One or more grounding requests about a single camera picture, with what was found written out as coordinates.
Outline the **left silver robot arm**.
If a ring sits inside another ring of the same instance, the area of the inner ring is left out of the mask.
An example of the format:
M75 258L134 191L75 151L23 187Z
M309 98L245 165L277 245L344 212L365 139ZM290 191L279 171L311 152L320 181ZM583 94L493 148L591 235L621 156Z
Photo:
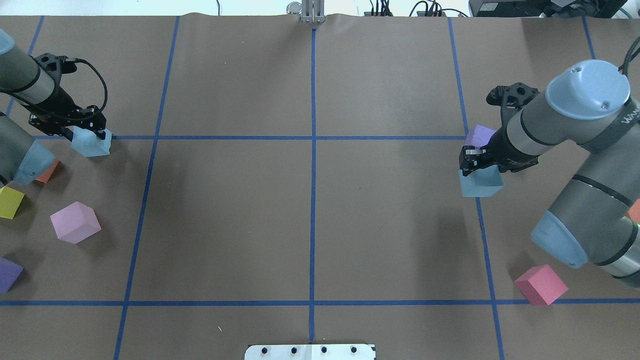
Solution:
M107 128L105 108L108 89L102 85L100 105L82 107L62 87L64 75L78 70L80 64L96 71L85 59L43 53L32 56L20 48L14 38L0 33L0 87L28 114L28 123L41 134L60 137L83 157L105 157L111 152L112 132ZM36 137L6 112L0 119L1 185L25 186L50 169L57 159Z

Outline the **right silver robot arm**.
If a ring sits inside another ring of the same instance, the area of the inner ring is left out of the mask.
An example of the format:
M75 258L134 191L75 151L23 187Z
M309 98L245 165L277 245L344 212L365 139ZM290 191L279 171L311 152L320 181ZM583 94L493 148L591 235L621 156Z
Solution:
M634 39L620 65L588 59L573 64L544 91L521 82L492 89L501 127L482 146L464 145L462 177L490 167L518 173L553 147L572 141L589 153L531 232L531 240L563 264L590 263L631 289L639 288L639 223L627 212L639 199L639 100L629 67Z

